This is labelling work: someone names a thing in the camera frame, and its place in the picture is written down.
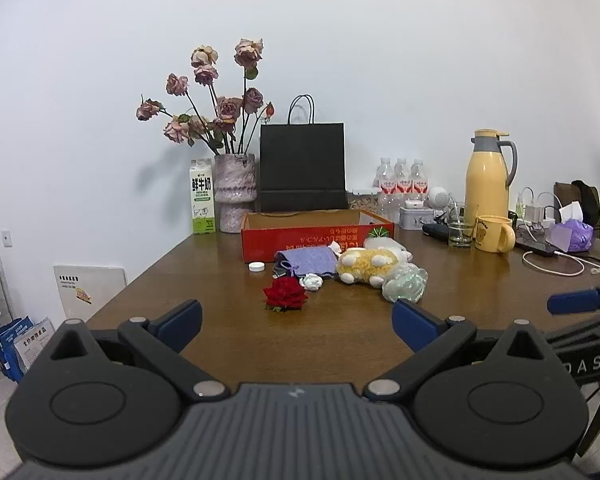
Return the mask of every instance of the gray ribbed panel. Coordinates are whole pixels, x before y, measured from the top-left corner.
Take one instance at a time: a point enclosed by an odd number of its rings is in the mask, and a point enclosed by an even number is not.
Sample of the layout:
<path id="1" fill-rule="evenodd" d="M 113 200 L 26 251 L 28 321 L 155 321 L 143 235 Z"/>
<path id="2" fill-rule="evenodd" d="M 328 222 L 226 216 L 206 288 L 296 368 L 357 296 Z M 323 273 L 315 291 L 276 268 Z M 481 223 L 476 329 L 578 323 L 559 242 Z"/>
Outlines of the gray ribbed panel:
<path id="1" fill-rule="evenodd" d="M 582 480 L 568 464 L 488 472 L 430 449 L 398 406 L 348 384 L 244 384 L 199 404 L 158 449 L 93 472 L 27 463 L 13 480 Z"/>

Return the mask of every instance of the plush toy foot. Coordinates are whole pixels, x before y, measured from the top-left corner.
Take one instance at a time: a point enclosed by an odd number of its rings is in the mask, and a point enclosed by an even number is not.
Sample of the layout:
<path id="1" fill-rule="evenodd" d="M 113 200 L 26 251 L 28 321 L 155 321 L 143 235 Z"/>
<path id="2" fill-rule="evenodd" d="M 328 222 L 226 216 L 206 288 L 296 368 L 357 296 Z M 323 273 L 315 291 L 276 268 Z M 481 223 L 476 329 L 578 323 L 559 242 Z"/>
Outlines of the plush toy foot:
<path id="1" fill-rule="evenodd" d="M 382 254 L 376 254 L 373 258 L 371 258 L 371 265 L 374 267 L 384 267 L 392 262 L 391 258 L 387 256 L 382 256 Z"/>
<path id="2" fill-rule="evenodd" d="M 383 283 L 384 278 L 381 278 L 380 276 L 372 276 L 371 278 L 369 278 L 369 285 L 371 285 L 373 288 L 380 288 L 382 287 Z"/>
<path id="3" fill-rule="evenodd" d="M 355 282 L 356 279 L 353 277 L 353 274 L 350 272 L 343 272 L 340 275 L 340 281 L 346 283 L 347 285 L 351 285 L 351 283 Z"/>
<path id="4" fill-rule="evenodd" d="M 358 259 L 357 254 L 346 254 L 345 256 L 342 257 L 342 259 L 340 260 L 340 263 L 343 264 L 345 267 L 353 267 L 355 265 L 357 259 Z"/>

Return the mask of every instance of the purple towel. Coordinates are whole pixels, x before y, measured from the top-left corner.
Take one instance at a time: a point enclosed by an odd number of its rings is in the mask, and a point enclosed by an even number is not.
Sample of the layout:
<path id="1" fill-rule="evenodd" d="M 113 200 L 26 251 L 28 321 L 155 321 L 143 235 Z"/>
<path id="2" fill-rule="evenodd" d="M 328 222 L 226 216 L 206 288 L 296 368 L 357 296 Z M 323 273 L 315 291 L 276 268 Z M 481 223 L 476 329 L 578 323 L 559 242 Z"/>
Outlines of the purple towel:
<path id="1" fill-rule="evenodd" d="M 310 272 L 332 278 L 336 275 L 336 265 L 338 264 L 336 255 L 327 246 L 278 251 L 276 261 L 299 278 Z"/>

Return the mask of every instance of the mug handle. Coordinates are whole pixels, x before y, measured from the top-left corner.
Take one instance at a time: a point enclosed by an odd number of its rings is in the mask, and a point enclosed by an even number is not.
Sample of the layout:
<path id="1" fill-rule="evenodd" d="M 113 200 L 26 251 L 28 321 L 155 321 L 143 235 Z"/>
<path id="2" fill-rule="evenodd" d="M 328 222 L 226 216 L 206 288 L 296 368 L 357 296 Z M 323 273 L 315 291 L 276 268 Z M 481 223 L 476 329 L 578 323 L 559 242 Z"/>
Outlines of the mug handle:
<path id="1" fill-rule="evenodd" d="M 516 245 L 516 232 L 508 224 L 502 225 L 500 239 L 498 240 L 498 252 L 508 253 Z"/>

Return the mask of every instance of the clear plastic bag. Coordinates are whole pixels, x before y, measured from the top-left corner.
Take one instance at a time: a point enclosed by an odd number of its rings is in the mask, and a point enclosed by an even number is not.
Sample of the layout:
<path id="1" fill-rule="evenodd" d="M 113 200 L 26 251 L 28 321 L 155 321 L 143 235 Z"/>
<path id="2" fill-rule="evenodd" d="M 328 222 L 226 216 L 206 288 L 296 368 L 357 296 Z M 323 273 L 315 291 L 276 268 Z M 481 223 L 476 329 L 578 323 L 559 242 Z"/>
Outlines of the clear plastic bag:
<path id="1" fill-rule="evenodd" d="M 396 300 L 417 302 L 424 294 L 429 274 L 415 264 L 396 265 L 384 277 L 382 296 L 392 303 Z"/>

